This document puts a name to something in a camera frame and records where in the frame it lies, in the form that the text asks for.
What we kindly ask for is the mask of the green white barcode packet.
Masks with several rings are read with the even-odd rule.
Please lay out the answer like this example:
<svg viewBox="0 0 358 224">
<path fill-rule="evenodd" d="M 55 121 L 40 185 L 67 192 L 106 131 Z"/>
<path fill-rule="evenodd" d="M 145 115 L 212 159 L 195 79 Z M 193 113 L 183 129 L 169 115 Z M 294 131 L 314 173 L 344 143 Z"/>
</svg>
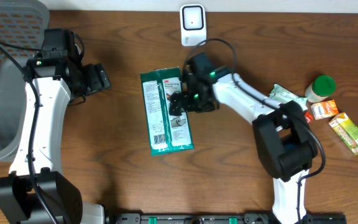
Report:
<svg viewBox="0 0 358 224">
<path fill-rule="evenodd" d="M 179 77 L 178 67 L 140 74 L 152 156 L 194 148 L 187 114 L 172 116 L 168 111 L 171 95 L 181 93 Z"/>
</svg>

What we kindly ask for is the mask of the white teal snack packet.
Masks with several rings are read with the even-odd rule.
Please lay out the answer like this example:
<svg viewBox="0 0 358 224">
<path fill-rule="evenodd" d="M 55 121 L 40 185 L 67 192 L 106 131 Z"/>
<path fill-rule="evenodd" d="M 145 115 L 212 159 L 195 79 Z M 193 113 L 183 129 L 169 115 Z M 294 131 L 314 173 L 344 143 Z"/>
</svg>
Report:
<svg viewBox="0 0 358 224">
<path fill-rule="evenodd" d="M 308 109 L 306 105 L 307 98 L 300 97 L 290 92 L 286 88 L 280 86 L 279 84 L 274 84 L 273 90 L 269 94 L 269 98 L 279 101 L 281 103 L 288 103 L 290 101 L 294 101 L 300 105 L 302 111 L 306 111 Z"/>
</svg>

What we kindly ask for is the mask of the red white snack packet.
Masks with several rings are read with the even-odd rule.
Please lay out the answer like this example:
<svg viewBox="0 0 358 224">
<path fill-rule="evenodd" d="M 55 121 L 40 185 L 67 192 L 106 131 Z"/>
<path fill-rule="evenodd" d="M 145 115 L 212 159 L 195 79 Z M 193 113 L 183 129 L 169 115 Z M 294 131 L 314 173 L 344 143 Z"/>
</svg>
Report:
<svg viewBox="0 0 358 224">
<path fill-rule="evenodd" d="M 306 119 L 306 122 L 309 124 L 309 123 L 312 122 L 313 116 L 308 111 L 306 111 L 305 112 L 305 119 Z"/>
</svg>

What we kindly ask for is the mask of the green lid spice jar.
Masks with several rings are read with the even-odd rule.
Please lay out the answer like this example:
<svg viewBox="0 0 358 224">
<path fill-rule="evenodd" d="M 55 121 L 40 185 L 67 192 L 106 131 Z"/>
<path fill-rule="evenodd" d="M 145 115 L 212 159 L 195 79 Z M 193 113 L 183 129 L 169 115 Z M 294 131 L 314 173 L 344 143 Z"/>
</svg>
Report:
<svg viewBox="0 0 358 224">
<path fill-rule="evenodd" d="M 327 75 L 318 76 L 305 90 L 305 97 L 310 103 L 324 101 L 336 91 L 336 82 Z"/>
</svg>

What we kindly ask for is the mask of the orange tissue packet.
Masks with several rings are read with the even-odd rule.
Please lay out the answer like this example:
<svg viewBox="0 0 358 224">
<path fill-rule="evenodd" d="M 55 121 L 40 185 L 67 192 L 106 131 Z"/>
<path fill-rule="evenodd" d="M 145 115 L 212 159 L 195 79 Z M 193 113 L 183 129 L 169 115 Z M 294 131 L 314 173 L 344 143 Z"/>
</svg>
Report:
<svg viewBox="0 0 358 224">
<path fill-rule="evenodd" d="M 339 113 L 336 102 L 334 100 L 313 103 L 311 105 L 311 111 L 315 120 L 330 118 L 336 116 Z"/>
</svg>

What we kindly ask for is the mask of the green juice carton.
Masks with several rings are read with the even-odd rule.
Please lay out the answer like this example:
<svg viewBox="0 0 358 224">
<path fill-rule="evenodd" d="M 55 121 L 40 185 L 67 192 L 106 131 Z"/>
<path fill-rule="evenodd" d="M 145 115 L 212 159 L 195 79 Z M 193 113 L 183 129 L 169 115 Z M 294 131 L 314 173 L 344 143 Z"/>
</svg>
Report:
<svg viewBox="0 0 358 224">
<path fill-rule="evenodd" d="M 358 155 L 358 127 L 345 112 L 337 114 L 330 122 L 330 127 L 342 139 L 354 155 Z"/>
</svg>

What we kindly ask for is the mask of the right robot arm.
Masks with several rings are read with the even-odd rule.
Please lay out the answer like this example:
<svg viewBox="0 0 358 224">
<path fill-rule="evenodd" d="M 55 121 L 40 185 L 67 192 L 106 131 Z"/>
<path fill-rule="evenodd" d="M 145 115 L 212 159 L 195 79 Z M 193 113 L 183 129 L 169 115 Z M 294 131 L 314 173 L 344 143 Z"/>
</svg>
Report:
<svg viewBox="0 0 358 224">
<path fill-rule="evenodd" d="M 252 125 L 259 160 L 273 179 L 272 213 L 279 223 L 303 223 L 305 180 L 318 150 L 301 106 L 275 101 L 227 67 L 190 68 L 185 89 L 170 96 L 169 113 L 210 112 L 224 104 Z"/>
</svg>

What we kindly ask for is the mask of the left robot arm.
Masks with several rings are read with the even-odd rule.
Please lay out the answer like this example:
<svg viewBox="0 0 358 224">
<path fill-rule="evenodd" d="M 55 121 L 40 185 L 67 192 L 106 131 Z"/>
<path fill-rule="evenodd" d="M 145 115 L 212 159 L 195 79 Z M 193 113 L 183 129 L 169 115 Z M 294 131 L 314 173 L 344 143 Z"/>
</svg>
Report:
<svg viewBox="0 0 358 224">
<path fill-rule="evenodd" d="M 26 103 L 22 134 L 6 177 L 0 177 L 0 210 L 9 223 L 110 223 L 100 204 L 84 202 L 63 175 L 61 144 L 72 90 L 65 62 L 34 58 L 23 71 Z"/>
</svg>

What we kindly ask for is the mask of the white barcode scanner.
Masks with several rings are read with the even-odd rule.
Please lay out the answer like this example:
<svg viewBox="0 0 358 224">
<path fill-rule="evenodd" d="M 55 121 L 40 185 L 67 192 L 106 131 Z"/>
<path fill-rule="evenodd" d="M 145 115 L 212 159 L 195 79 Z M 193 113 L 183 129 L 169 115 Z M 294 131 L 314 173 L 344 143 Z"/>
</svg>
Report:
<svg viewBox="0 0 358 224">
<path fill-rule="evenodd" d="M 207 39 L 206 11 L 200 4 L 185 4 L 180 8 L 181 44 L 193 47 Z"/>
</svg>

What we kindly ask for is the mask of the grey plastic mesh basket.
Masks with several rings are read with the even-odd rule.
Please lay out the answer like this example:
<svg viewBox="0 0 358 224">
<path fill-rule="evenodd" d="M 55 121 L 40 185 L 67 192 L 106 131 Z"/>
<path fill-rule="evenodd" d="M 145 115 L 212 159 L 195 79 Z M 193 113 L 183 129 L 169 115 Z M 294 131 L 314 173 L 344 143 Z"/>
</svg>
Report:
<svg viewBox="0 0 358 224">
<path fill-rule="evenodd" d="M 14 159 L 25 115 L 25 81 L 6 56 L 21 66 L 44 41 L 50 14 L 37 0 L 0 0 L 0 161 Z"/>
</svg>

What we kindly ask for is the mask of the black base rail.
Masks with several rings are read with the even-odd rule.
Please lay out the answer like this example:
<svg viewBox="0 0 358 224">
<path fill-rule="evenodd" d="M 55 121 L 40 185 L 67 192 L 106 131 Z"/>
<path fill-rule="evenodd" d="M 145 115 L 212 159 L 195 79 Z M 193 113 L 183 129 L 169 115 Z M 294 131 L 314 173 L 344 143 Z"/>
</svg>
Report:
<svg viewBox="0 0 358 224">
<path fill-rule="evenodd" d="M 278 224 L 272 213 L 244 213 L 237 215 L 142 215 L 122 213 L 107 215 L 107 224 Z M 339 214 L 307 214 L 301 221 L 307 224 L 346 224 L 346 216 Z"/>
</svg>

